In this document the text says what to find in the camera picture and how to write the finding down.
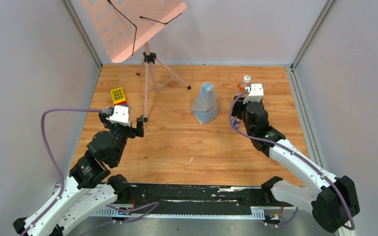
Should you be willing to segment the orange tea bottle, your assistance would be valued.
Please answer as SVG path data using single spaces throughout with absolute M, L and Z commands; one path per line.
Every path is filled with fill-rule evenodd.
M 243 79 L 241 82 L 238 83 L 237 85 L 237 93 L 236 95 L 240 95 L 242 92 L 245 91 L 246 88 L 248 88 L 250 85 L 252 84 L 252 82 L 250 81 L 249 83 L 244 83 L 243 82 Z

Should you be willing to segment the white bottle cap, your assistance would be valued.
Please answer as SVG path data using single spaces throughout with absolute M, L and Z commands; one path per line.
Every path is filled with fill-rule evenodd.
M 251 77 L 249 76 L 249 75 L 245 75 L 244 77 L 243 77 L 243 82 L 244 83 L 249 83 L 251 81 Z

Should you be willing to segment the clear Pepsi bottle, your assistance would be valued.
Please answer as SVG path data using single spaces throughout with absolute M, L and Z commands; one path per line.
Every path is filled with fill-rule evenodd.
M 232 117 L 231 124 L 232 124 L 236 129 L 239 129 L 241 122 L 242 122 L 241 119 L 238 119 L 237 117 Z

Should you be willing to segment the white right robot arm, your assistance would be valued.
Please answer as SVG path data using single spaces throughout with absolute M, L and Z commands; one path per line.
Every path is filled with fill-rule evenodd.
M 238 133 L 304 183 L 297 186 L 281 177 L 272 177 L 262 185 L 263 202 L 267 205 L 285 202 L 302 209 L 329 233 L 341 227 L 354 230 L 353 218 L 361 211 L 354 181 L 348 176 L 338 177 L 314 163 L 269 124 L 262 102 L 245 100 L 235 96 L 229 111 L 230 117 L 244 123 L 246 131 Z

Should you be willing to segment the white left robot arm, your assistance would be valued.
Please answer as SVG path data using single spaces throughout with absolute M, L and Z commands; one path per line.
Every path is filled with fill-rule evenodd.
M 99 118 L 105 130 L 93 136 L 57 193 L 33 215 L 14 221 L 18 235 L 66 236 L 102 207 L 130 199 L 131 185 L 110 170 L 119 165 L 127 140 L 144 136 L 147 118 L 141 115 L 132 127 L 126 106 L 100 110 Z

